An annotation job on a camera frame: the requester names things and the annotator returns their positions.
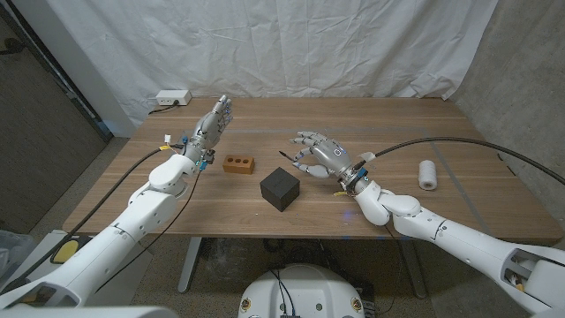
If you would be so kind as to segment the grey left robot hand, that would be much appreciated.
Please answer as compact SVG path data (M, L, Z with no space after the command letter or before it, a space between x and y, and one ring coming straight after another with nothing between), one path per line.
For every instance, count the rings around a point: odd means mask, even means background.
M231 105L231 99L227 95L220 97L212 110L196 124L183 148L184 156L196 163L208 150L214 148L232 119Z

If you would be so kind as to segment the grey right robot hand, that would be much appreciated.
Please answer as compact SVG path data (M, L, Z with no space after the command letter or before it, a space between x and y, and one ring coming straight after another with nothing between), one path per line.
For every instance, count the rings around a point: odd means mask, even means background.
M292 165L298 170L308 173L316 178L329 178L335 175L344 178L350 172L353 163L345 148L336 140L318 132L298 132L298 136L290 139L289 143L302 144L305 148L296 153ZM313 155L317 165L307 165L300 160L308 155Z

